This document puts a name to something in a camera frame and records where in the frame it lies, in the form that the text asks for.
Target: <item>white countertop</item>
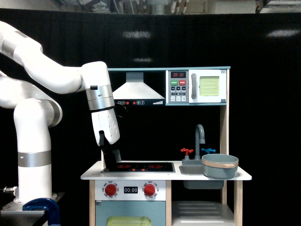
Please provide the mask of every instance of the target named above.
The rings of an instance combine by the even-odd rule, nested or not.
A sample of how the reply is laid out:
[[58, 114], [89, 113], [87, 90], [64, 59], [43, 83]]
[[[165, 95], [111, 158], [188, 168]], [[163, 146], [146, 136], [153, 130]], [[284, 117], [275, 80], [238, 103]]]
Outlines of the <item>white countertop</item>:
[[[82, 180], [216, 180], [208, 178], [205, 175], [183, 175], [179, 167], [182, 161], [168, 161], [174, 164], [174, 173], [156, 173], [156, 172], [101, 172], [101, 161], [96, 162], [90, 169], [80, 176]], [[238, 167], [237, 175], [229, 180], [252, 180], [252, 176], [245, 172], [242, 168]]]

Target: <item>ceiling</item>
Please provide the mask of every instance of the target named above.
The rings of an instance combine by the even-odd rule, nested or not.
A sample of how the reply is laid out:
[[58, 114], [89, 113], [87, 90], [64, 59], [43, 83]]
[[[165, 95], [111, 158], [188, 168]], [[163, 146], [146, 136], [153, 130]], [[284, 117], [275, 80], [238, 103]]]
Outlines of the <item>ceiling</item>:
[[142, 15], [301, 12], [301, 0], [0, 0], [0, 8]]

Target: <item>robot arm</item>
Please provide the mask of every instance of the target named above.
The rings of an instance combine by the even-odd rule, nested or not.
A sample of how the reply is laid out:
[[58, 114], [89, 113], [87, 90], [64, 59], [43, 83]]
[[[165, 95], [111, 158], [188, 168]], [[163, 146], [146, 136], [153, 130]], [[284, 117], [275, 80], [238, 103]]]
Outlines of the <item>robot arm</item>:
[[80, 68], [64, 67], [42, 51], [38, 42], [0, 21], [0, 52], [22, 65], [31, 78], [53, 92], [66, 94], [85, 89], [89, 108], [93, 111], [97, 144], [100, 145], [100, 131], [110, 144], [114, 144], [120, 135], [106, 64], [93, 62]]
[[36, 86], [0, 71], [0, 106], [14, 110], [18, 144], [18, 195], [26, 203], [52, 197], [48, 128], [62, 119], [60, 105]]

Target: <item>gray faucet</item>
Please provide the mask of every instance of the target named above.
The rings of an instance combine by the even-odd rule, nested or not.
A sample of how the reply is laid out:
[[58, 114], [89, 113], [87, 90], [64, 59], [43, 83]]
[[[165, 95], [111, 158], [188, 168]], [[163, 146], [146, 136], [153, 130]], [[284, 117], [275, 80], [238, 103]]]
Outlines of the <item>gray faucet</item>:
[[205, 144], [205, 132], [204, 132], [204, 127], [199, 124], [196, 127], [196, 155], [194, 157], [195, 160], [200, 160], [201, 156], [199, 153], [199, 145], [200, 144]]

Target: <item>digital clock display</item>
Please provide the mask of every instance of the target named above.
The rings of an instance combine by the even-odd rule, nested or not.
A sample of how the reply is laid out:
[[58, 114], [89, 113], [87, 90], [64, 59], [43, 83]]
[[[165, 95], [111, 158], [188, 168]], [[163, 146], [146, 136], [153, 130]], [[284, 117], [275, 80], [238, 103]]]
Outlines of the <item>digital clock display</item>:
[[124, 194], [138, 194], [138, 187], [124, 187]]
[[186, 78], [186, 72], [171, 72], [170, 73], [171, 78], [172, 79], [176, 79], [176, 78]]

